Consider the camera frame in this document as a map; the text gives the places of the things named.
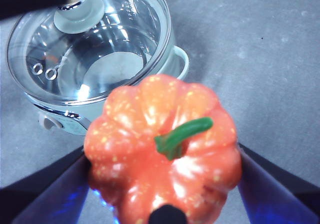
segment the green stem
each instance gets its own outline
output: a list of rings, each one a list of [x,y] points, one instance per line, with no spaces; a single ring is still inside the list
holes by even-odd
[[[156,150],[164,154],[168,160],[180,158],[182,156],[182,142],[193,135],[209,130],[213,124],[210,117],[188,121],[168,134],[156,136],[154,139]]]

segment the glass lid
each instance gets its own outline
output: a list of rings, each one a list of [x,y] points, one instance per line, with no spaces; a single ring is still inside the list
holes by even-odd
[[[15,80],[34,98],[84,103],[145,76],[162,57],[170,31],[164,0],[69,0],[24,15],[7,59]]]

